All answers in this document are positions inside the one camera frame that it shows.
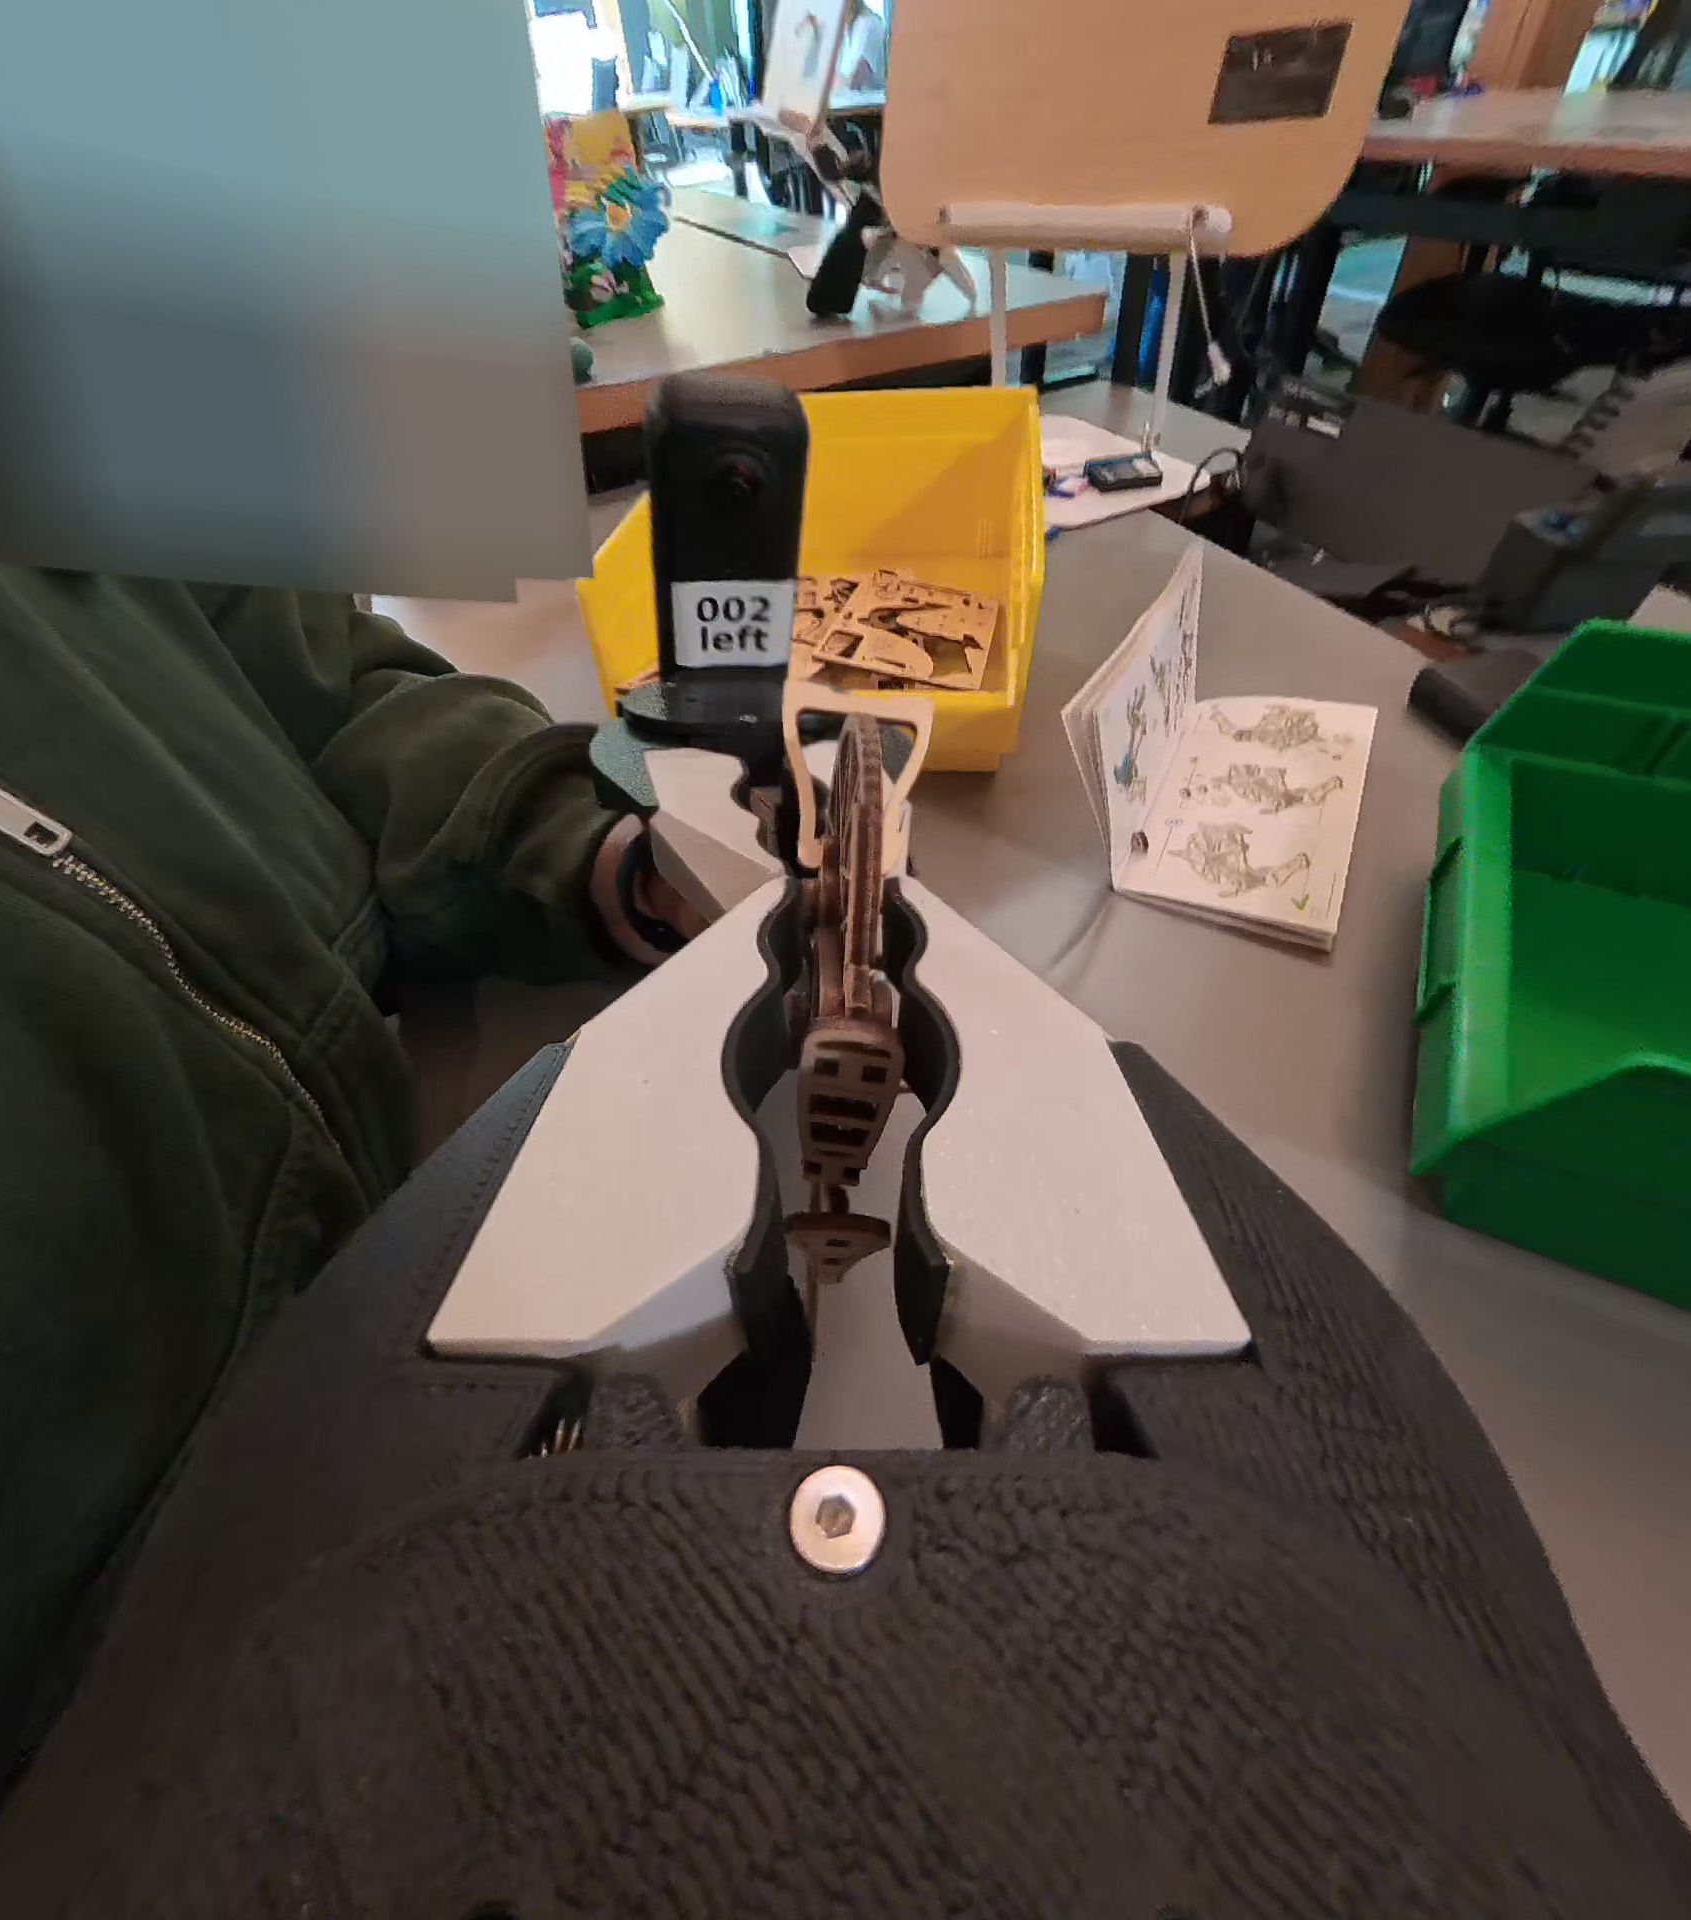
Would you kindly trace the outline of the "green plastic bin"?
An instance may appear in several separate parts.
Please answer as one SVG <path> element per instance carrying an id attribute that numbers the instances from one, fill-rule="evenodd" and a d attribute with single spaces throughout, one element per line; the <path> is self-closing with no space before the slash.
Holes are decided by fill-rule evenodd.
<path id="1" fill-rule="evenodd" d="M 1691 634 L 1591 622 L 1438 796 L 1409 1168 L 1691 1309 Z"/>

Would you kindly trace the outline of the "grey desk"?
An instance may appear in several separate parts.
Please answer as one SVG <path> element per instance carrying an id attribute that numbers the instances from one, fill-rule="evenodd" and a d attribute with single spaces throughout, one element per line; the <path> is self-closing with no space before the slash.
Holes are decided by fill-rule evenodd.
<path id="1" fill-rule="evenodd" d="M 1409 1309 L 1545 1537 L 1617 1711 L 1691 1826 L 1691 1313 L 1471 1234 L 1408 1175 L 1416 975 L 1456 749 L 1408 709 L 1399 639 L 1217 552 L 1197 694 L 1377 711 L 1336 947 L 1262 943 L 1115 897 L 1061 706 L 1163 589 L 1167 515 L 1047 550 L 1019 749 L 919 790 L 916 865 L 1108 1033 L 1139 1042 Z"/>

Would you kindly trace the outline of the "person's left forearm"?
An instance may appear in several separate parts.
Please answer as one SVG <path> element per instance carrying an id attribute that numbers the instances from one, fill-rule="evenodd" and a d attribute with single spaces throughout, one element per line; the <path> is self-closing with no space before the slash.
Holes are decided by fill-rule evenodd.
<path id="1" fill-rule="evenodd" d="M 368 853 L 398 974 L 633 972 L 609 925 L 630 819 L 596 794 L 591 733 L 343 596 L 304 594 L 297 612 L 331 706 L 311 773 Z"/>

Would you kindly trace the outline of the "black cylinder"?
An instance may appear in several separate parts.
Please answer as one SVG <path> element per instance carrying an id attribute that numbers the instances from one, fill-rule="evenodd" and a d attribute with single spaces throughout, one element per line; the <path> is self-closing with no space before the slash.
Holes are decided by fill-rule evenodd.
<path id="1" fill-rule="evenodd" d="M 1524 670 L 1495 656 L 1435 660 L 1423 666 L 1408 692 L 1408 709 L 1429 729 L 1465 743 L 1524 681 Z"/>

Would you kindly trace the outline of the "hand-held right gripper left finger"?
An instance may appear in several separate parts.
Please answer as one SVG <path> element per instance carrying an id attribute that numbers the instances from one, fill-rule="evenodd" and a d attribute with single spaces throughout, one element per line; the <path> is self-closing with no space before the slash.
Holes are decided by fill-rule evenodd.
<path id="1" fill-rule="evenodd" d="M 433 1354 L 643 1375 L 713 1445 L 794 1442 L 811 1336 L 761 1106 L 800 934 L 795 883 L 761 885 L 554 1049 Z"/>

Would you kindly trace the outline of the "pile of wooden puzzle pieces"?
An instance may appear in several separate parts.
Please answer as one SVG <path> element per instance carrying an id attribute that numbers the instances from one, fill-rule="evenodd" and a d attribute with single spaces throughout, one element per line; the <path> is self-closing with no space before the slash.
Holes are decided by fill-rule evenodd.
<path id="1" fill-rule="evenodd" d="M 899 568 L 803 575 L 787 675 L 843 689 L 980 692 L 1001 632 L 998 600 Z"/>

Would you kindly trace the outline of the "wooden table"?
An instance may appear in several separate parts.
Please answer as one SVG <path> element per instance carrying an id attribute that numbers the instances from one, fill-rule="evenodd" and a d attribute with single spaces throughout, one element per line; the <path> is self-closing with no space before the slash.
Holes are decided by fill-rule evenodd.
<path id="1" fill-rule="evenodd" d="M 580 435 L 638 427 L 649 390 L 689 369 L 755 374 L 798 392 L 988 369 L 986 294 L 968 300 L 948 277 L 927 288 L 916 316 L 895 297 L 861 291 L 843 319 L 813 318 L 792 252 L 823 239 L 809 215 L 676 187 L 650 261 L 663 306 L 591 332 L 591 375 L 576 389 Z"/>
<path id="2" fill-rule="evenodd" d="M 1691 90 L 1488 90 L 1368 125 L 1365 160 L 1461 175 L 1538 170 L 1691 181 Z"/>

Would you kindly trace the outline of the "yellow plastic bin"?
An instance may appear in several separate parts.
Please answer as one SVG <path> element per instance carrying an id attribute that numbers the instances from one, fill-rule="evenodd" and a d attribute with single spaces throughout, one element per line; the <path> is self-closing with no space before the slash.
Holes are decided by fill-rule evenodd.
<path id="1" fill-rule="evenodd" d="M 946 389 L 800 401 L 809 429 L 800 578 L 899 568 L 1001 601 L 980 692 L 879 689 L 933 698 L 931 773 L 995 773 L 1019 744 L 1045 583 L 1033 396 Z"/>

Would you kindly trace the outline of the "black and white tool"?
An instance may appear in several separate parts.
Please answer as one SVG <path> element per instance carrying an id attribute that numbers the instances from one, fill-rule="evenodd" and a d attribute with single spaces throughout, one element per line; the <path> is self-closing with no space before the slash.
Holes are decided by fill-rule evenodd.
<path id="1" fill-rule="evenodd" d="M 832 88 L 847 37 L 845 1 L 777 1 L 759 128 L 785 141 L 809 167 L 839 224 L 809 275 L 807 308 L 818 319 L 845 319 L 860 291 L 892 294 L 903 316 L 923 313 L 927 291 L 946 280 L 976 308 L 976 280 L 954 248 L 903 239 L 883 205 L 878 153 L 849 149 L 832 128 Z"/>

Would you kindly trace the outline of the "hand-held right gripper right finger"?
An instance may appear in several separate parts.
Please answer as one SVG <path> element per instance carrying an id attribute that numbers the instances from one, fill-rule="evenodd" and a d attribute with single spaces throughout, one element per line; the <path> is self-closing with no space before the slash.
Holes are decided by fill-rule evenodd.
<path id="1" fill-rule="evenodd" d="M 944 1447 L 1028 1383 L 1234 1361 L 1250 1330 L 1146 1117 L 1147 1059 L 916 880 L 886 901 L 905 1086 L 893 1298 Z"/>

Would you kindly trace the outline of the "person's left hand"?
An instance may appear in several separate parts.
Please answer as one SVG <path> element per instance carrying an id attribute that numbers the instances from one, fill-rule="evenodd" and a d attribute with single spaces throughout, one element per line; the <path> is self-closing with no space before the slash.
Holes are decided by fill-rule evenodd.
<path id="1" fill-rule="evenodd" d="M 646 823 L 634 812 L 601 839 L 587 887 L 609 943 L 644 969 L 665 963 L 709 925 L 658 872 Z"/>

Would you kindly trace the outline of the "wooden board on white stand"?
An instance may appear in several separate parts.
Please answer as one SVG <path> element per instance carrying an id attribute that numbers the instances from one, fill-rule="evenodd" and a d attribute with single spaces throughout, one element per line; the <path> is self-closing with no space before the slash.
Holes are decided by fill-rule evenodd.
<path id="1" fill-rule="evenodd" d="M 899 237 L 976 249 L 990 380 L 1010 381 L 1007 255 L 1163 259 L 1151 402 L 1181 316 L 1231 371 L 1206 261 L 1274 258 L 1360 155 L 1405 1 L 923 1 L 890 22 L 881 200 Z"/>

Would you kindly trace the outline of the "black case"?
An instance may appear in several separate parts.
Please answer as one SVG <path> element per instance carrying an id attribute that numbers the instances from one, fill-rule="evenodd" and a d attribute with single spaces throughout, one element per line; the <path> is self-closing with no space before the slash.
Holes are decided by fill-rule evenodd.
<path id="1" fill-rule="evenodd" d="M 1518 515 L 1601 486 L 1585 458 L 1296 378 L 1269 390 L 1240 467 L 1260 522 L 1447 588 L 1479 583 Z"/>

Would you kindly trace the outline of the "grey device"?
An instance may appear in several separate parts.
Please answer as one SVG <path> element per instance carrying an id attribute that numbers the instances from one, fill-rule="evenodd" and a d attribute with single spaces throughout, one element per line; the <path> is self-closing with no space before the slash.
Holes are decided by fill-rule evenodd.
<path id="1" fill-rule="evenodd" d="M 1475 588 L 1482 626 L 1561 635 L 1628 615 L 1691 564 L 1691 463 L 1603 479 L 1506 525 Z"/>

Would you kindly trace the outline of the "person's green hoodie torso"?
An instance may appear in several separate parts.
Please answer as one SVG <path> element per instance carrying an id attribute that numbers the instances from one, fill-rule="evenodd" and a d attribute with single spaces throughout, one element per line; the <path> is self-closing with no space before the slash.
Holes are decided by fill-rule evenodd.
<path id="1" fill-rule="evenodd" d="M 415 1162 L 304 594 L 0 564 L 0 1805 L 199 1420 Z"/>

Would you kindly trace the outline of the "wooden mechanical model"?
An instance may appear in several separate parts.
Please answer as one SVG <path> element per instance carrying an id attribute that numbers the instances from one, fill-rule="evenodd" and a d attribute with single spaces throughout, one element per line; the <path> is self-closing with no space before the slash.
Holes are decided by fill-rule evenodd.
<path id="1" fill-rule="evenodd" d="M 800 1041 L 795 1117 L 809 1204 L 785 1221 L 809 1322 L 822 1290 L 886 1249 L 886 1221 L 853 1190 L 903 1089 L 899 996 L 883 968 L 881 806 L 909 800 L 928 762 L 927 694 L 801 681 L 783 704 L 801 878 L 805 989 L 787 1023 Z"/>

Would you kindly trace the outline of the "black office chair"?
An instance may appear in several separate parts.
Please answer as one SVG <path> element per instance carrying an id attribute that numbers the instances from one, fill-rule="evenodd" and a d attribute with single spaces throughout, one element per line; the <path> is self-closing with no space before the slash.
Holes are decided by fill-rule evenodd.
<path id="1" fill-rule="evenodd" d="M 1526 249 L 1515 271 L 1490 267 L 1488 248 L 1468 243 L 1458 269 L 1394 288 L 1370 343 L 1402 357 L 1405 385 L 1429 407 L 1445 380 L 1461 380 L 1459 423 L 1486 433 L 1507 427 L 1520 396 L 1547 395 L 1585 367 L 1611 365 L 1614 381 L 1646 378 L 1675 356 L 1679 308 L 1658 291 L 1645 304 L 1569 291 L 1561 277 L 1606 267 L 1611 277 L 1643 283 L 1639 252 L 1623 252 L 1620 241 L 1650 236 L 1650 191 L 1645 178 L 1558 173 L 1441 178 L 1438 196 L 1593 212 L 1598 241 L 1591 255 Z"/>

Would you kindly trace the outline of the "colourful flower toy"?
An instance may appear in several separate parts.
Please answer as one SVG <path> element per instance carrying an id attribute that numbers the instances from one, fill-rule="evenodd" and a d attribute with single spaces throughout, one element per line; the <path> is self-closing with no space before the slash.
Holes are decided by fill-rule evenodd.
<path id="1" fill-rule="evenodd" d="M 565 301 L 580 332 L 656 313 L 665 300 L 650 263 L 670 216 L 619 108 L 551 113 L 541 120 Z"/>

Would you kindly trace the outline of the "instruction booklet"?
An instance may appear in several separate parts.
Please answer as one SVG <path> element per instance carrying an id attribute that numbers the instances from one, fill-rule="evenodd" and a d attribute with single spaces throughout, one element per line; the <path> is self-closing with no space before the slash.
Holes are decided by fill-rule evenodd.
<path id="1" fill-rule="evenodd" d="M 1111 890 L 1320 954 L 1339 937 L 1377 711 L 1195 696 L 1201 545 L 1062 706 Z"/>

